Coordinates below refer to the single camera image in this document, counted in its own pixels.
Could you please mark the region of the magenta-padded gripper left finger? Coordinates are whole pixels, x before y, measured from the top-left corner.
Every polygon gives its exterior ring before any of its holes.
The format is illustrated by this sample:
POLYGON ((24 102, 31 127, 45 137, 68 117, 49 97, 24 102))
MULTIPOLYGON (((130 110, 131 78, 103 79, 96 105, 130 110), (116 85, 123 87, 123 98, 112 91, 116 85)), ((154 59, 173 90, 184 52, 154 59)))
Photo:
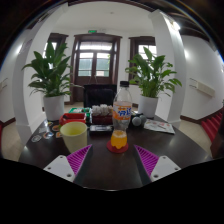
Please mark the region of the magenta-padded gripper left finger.
POLYGON ((85 176, 92 156, 92 145, 87 145, 68 156, 59 155, 44 170, 69 182, 79 184, 85 176))

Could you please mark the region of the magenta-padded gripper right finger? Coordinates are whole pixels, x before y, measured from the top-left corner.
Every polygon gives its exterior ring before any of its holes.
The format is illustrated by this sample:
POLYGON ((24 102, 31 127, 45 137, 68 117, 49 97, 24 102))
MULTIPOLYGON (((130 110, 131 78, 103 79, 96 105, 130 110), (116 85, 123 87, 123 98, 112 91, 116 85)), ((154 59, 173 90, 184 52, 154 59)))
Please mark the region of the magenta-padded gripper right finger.
POLYGON ((138 145, 135 145, 135 149, 151 182, 155 182, 180 170, 180 167, 165 155, 157 156, 138 145))

